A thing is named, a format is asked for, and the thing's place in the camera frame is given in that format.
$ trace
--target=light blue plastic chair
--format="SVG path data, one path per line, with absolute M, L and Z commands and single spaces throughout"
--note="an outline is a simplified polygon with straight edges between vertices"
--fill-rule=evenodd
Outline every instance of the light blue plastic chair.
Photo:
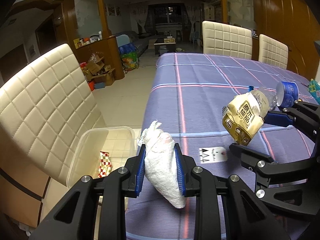
M 193 45 L 195 44 L 196 40 L 199 39 L 199 32 L 194 32 L 193 36 L 191 37 L 193 41 Z
M 122 34 L 116 37 L 116 39 L 117 39 L 118 48 L 131 42 L 129 39 L 129 36 L 126 34 Z

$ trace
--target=sofa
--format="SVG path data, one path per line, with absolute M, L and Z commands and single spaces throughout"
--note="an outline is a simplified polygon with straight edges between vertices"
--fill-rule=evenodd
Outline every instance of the sofa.
M 116 33 L 114 35 L 118 37 L 123 34 L 128 35 L 131 42 L 133 42 L 133 44 L 138 49 L 138 52 L 137 52 L 138 57 L 140 57 L 141 54 L 148 48 L 150 39 L 160 39 L 160 38 L 166 37 L 165 35 L 153 35 L 143 39 L 139 39 L 139 35 L 135 31 L 124 31 L 124 32 Z

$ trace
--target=clear plastic bin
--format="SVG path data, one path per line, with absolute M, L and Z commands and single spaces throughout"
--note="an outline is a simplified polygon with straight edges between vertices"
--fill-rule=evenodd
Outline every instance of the clear plastic bin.
M 83 175 L 98 177 L 100 152 L 108 152 L 112 170 L 123 167 L 129 157 L 136 155 L 135 133 L 126 126 L 94 128 L 85 132 L 73 156 L 67 177 L 71 188 Z

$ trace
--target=cream leather chair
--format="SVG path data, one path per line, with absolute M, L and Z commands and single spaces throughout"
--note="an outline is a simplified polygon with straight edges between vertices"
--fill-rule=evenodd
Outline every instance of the cream leather chair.
M 251 59 L 252 36 L 245 28 L 202 22 L 203 53 Z
M 25 154 L 64 185 L 80 137 L 100 127 L 105 122 L 67 44 L 39 57 L 0 88 L 2 154 Z
M 288 46 L 270 38 L 259 35 L 259 61 L 272 66 L 287 69 Z

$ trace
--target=window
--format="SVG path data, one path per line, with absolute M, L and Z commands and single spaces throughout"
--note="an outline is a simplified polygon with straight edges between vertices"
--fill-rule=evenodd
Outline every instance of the window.
M 182 23 L 181 6 L 155 7 L 155 24 Z

